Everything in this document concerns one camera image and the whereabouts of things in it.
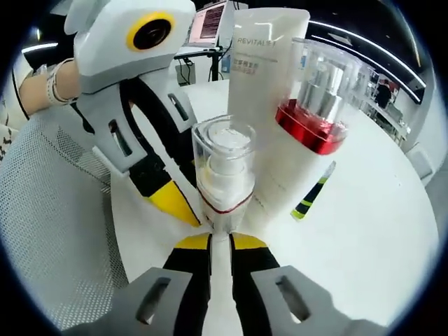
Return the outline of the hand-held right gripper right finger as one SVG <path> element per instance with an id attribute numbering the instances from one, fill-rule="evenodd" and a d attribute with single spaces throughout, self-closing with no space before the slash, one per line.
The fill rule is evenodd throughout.
<path id="1" fill-rule="evenodd" d="M 232 297 L 244 335 L 384 335 L 383 326 L 338 311 L 326 289 L 281 266 L 260 239 L 232 233 L 230 250 Z"/>

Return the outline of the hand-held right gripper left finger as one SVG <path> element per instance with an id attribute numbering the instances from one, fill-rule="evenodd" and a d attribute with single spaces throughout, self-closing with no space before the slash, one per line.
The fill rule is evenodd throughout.
<path id="1" fill-rule="evenodd" d="M 163 267 L 120 289 L 111 310 L 63 335 L 201 335 L 211 298 L 211 234 L 178 242 Z"/>

